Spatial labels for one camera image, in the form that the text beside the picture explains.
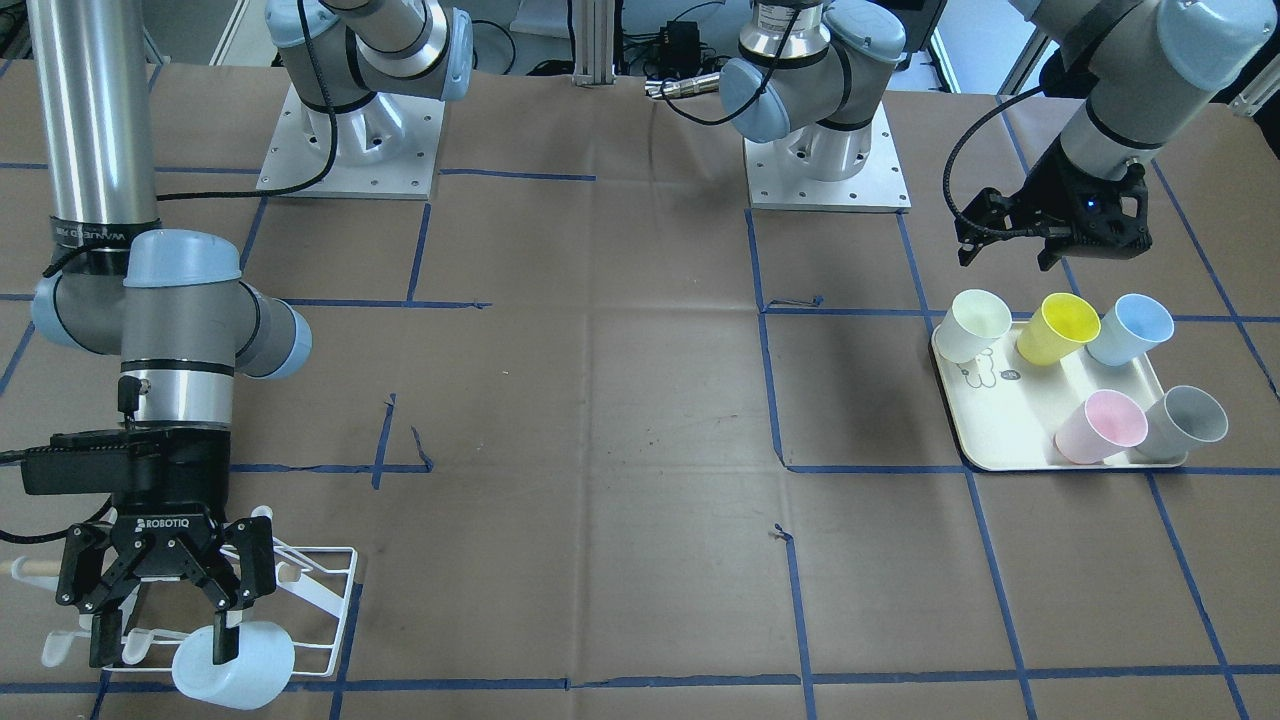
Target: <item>white mounting plate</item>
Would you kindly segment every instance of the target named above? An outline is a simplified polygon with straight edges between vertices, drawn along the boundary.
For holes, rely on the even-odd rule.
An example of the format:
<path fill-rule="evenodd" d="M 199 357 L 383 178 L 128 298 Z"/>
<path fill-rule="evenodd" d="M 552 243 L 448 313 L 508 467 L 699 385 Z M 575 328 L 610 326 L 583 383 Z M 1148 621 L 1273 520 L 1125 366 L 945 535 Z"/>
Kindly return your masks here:
<path fill-rule="evenodd" d="M 1015 346 L 1025 325 L 1014 323 L 991 348 L 959 365 L 938 355 L 929 341 L 956 439 L 974 465 L 995 471 L 1135 470 L 1176 468 L 1187 461 L 1184 455 L 1175 462 L 1156 462 L 1137 450 L 1093 465 L 1062 457 L 1053 446 L 1053 433 L 1093 391 L 1117 389 L 1142 407 L 1151 407 L 1165 391 L 1146 355 L 1111 368 L 1082 348 L 1056 365 L 1032 365 Z"/>
<path fill-rule="evenodd" d="M 786 141 L 744 140 L 746 184 L 751 208 L 762 210 L 827 210 L 836 213 L 897 213 L 911 206 L 897 147 L 884 105 L 872 118 L 872 151 L 856 176 L 840 182 L 817 181 L 786 147 Z"/>
<path fill-rule="evenodd" d="M 396 105 L 404 115 L 408 133 L 408 142 L 398 155 L 371 165 L 343 165 L 339 159 L 323 181 L 289 197 L 429 200 L 435 184 L 444 102 L 397 95 Z M 328 145 L 312 145 L 307 140 L 305 117 L 302 101 L 291 86 L 262 161 L 259 190 L 289 187 L 315 177 L 324 168 L 325 154 L 319 149 L 328 150 Z M 328 132 L 328 127 L 321 132 Z"/>

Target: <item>gray cup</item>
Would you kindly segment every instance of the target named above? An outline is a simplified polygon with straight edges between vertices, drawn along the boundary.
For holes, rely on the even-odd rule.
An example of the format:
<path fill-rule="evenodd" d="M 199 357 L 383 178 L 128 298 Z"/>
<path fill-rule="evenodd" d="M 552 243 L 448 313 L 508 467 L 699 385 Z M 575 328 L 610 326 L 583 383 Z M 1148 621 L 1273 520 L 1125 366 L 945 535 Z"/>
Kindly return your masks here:
<path fill-rule="evenodd" d="M 1138 452 L 1152 460 L 1175 460 L 1226 437 L 1226 411 L 1201 388 L 1178 386 L 1147 410 L 1147 427 Z"/>

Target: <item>white cup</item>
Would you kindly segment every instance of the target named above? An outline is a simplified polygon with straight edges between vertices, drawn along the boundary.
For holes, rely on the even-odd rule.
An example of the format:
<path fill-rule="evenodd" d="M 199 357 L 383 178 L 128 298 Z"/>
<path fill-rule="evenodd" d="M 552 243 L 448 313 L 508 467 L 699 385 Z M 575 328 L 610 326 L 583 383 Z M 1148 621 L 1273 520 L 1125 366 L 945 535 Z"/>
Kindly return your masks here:
<path fill-rule="evenodd" d="M 1226 437 L 1226 411 L 1198 387 L 1178 386 L 1147 409 L 1151 430 L 1138 446 L 1152 460 L 1174 460 L 1184 452 Z"/>
<path fill-rule="evenodd" d="M 1103 365 L 1119 366 L 1174 337 L 1174 316 L 1146 295 L 1124 295 L 1102 318 L 1102 331 L 1085 346 Z"/>
<path fill-rule="evenodd" d="M 1115 389 L 1093 391 L 1053 434 L 1064 457 L 1091 465 L 1134 447 L 1147 437 L 1147 418 L 1128 395 Z"/>
<path fill-rule="evenodd" d="M 951 363 L 968 363 L 1004 337 L 1012 324 L 1014 316 L 1004 300 L 986 290 L 966 290 L 951 301 L 933 336 L 933 346 Z"/>
<path fill-rule="evenodd" d="M 239 655 L 214 665 L 214 628 L 187 635 L 173 656 L 178 692 L 234 710 L 256 710 L 275 700 L 293 675 L 293 639 L 275 623 L 239 624 Z"/>

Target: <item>floor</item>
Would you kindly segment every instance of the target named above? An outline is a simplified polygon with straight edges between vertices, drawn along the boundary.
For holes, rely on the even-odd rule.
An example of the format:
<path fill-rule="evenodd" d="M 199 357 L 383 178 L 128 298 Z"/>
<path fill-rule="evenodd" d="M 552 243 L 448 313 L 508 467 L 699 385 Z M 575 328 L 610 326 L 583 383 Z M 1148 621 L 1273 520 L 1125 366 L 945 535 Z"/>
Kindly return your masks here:
<path fill-rule="evenodd" d="M 154 76 L 159 190 L 251 188 L 287 85 Z M 4 448 L 115 421 L 113 359 L 27 320 L 36 96 L 29 63 L 0 65 Z M 635 81 L 492 76 L 448 110 L 430 204 L 164 206 L 315 331 L 296 377 L 238 380 L 229 512 L 269 503 L 279 537 L 361 551 L 342 662 L 255 712 L 92 671 L 83 644 L 46 670 L 74 615 L 4 582 L 0 717 L 1280 717 L 1280 167 L 1212 109 L 1149 178 L 1147 255 L 1042 274 L 1010 242 L 961 270 L 938 177 L 992 104 L 887 96 L 902 215 L 749 210 L 732 129 Z M 991 123 L 957 197 L 1018 187 L 1074 108 Z M 974 471 L 927 359 L 966 287 L 1023 313 L 1155 295 L 1179 320 L 1161 380 L 1221 400 L 1229 437 L 1175 471 Z M 10 532 L 97 503 L 0 468 Z M 151 600 L 143 620 L 209 621 L 193 592 Z M 288 601 L 261 614 L 302 634 Z"/>

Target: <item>pink cup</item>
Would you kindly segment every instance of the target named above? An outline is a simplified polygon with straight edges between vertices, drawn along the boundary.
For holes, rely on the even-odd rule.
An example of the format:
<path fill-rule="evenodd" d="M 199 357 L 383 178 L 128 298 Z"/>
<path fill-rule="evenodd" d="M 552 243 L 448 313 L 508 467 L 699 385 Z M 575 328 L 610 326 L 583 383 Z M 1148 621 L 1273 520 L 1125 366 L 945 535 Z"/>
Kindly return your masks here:
<path fill-rule="evenodd" d="M 1147 414 L 1132 397 L 1114 389 L 1094 391 L 1053 436 L 1068 460 L 1091 465 L 1147 439 Z"/>

